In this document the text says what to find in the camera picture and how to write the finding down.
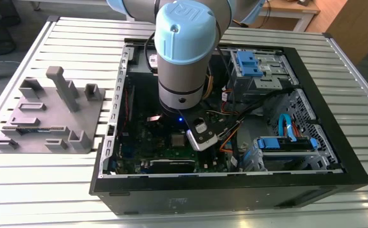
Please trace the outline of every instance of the red wire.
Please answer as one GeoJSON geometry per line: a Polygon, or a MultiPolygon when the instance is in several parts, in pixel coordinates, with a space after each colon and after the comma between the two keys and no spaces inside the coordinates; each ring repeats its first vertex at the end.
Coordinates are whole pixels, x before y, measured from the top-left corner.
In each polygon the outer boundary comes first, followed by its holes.
{"type": "Polygon", "coordinates": [[[129,105],[127,105],[127,90],[125,89],[125,121],[122,123],[122,127],[121,130],[118,132],[117,137],[119,137],[119,134],[122,133],[122,131],[125,130],[125,126],[126,126],[126,122],[127,122],[127,118],[129,118],[129,105]]]}

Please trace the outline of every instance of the table surface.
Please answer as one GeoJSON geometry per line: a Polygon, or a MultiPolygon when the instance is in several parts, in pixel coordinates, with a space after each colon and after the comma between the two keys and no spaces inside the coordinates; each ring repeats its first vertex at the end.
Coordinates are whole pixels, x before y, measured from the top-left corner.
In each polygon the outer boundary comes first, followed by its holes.
{"type": "MultiPolygon", "coordinates": [[[[21,96],[25,77],[53,86],[47,66],[61,66],[75,87],[105,88],[98,122],[107,119],[123,38],[147,38],[154,26],[142,22],[59,18],[46,22],[0,96],[0,127],[21,96]]],[[[230,28],[222,43],[297,49],[353,150],[368,172],[368,85],[331,39],[315,33],[230,28]]],[[[98,124],[97,135],[105,134],[98,124]]],[[[91,152],[0,154],[0,225],[63,227],[368,227],[368,186],[333,195],[299,209],[179,215],[115,216],[87,194],[99,138],[91,152]]]]}
{"type": "MultiPolygon", "coordinates": [[[[295,12],[295,13],[319,13],[319,9],[313,3],[309,1],[307,6],[302,6],[297,3],[297,1],[286,1],[286,0],[270,0],[270,8],[271,11],[278,12],[295,12]]],[[[267,3],[263,4],[262,10],[267,10],[267,3]]]]}

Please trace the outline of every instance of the floor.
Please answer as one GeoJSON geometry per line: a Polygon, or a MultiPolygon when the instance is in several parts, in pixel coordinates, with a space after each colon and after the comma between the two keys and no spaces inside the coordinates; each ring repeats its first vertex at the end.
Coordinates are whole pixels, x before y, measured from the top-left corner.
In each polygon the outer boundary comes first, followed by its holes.
{"type": "MultiPolygon", "coordinates": [[[[39,32],[45,19],[49,15],[61,15],[63,17],[95,18],[95,19],[119,19],[123,15],[114,12],[107,6],[87,6],[77,4],[41,3],[39,11],[33,11],[29,2],[14,1],[18,15],[22,23],[9,28],[9,32],[17,44],[17,49],[7,55],[0,56],[0,61],[19,62],[39,32]]],[[[357,65],[357,69],[368,81],[368,56],[357,65]]],[[[15,70],[14,63],[0,64],[0,94],[15,70]]]]}

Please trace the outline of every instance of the blue drive bracket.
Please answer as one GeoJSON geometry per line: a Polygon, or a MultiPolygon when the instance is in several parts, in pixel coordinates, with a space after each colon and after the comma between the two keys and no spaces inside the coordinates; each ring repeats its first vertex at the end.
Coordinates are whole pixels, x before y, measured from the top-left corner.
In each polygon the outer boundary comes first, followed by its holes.
{"type": "Polygon", "coordinates": [[[238,51],[237,62],[243,77],[262,77],[262,72],[257,67],[258,60],[250,51],[238,51]]]}
{"type": "Polygon", "coordinates": [[[286,135],[290,138],[290,141],[294,142],[297,141],[295,136],[293,136],[291,132],[291,121],[290,121],[290,116],[287,114],[281,114],[278,118],[278,136],[283,136],[283,131],[282,131],[282,122],[285,120],[286,124],[286,135]]]}

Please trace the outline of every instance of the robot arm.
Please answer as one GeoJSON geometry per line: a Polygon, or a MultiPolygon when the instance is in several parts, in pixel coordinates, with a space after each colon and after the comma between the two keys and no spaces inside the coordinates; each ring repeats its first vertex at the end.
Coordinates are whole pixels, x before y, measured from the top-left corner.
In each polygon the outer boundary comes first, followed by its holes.
{"type": "Polygon", "coordinates": [[[171,109],[201,100],[207,62],[229,27],[235,5],[258,15],[263,0],[106,0],[113,10],[155,23],[158,96],[171,109]]]}

